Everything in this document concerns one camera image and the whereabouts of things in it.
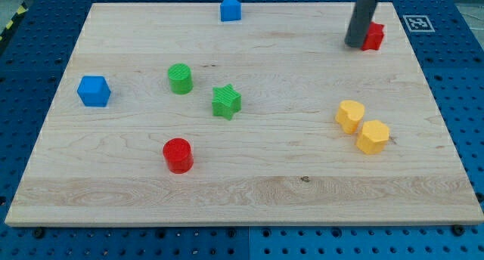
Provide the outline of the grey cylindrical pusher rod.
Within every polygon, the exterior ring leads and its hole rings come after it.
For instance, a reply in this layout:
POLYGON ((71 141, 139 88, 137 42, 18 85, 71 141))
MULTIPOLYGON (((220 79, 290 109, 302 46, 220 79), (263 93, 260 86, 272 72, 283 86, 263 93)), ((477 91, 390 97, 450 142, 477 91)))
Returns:
POLYGON ((379 0, 356 0, 344 42, 350 48, 363 46, 379 0))

